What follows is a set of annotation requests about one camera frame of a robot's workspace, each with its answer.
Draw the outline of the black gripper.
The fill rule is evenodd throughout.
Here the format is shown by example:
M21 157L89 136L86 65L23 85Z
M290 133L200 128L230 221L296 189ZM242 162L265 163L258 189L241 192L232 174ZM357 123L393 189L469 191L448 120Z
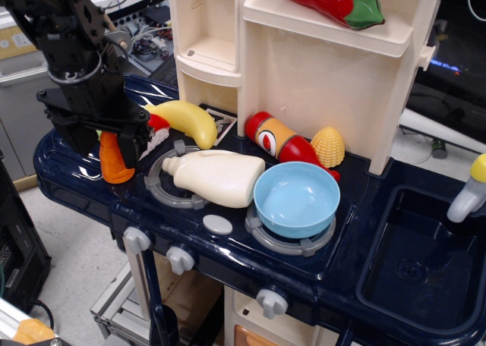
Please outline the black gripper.
M149 142L150 115L126 96L123 75L99 71L90 77L58 78L57 83L36 97L63 140L88 156L98 131L117 134L125 167L135 168Z

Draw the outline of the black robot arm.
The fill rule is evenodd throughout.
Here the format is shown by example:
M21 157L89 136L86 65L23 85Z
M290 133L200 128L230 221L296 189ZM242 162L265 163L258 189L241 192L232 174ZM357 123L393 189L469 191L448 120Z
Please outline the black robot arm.
M87 155L98 132L116 136L127 168L152 136L149 113L125 94L118 42L106 34L104 10L91 0L1 0L43 54L56 89L37 93L67 144Z

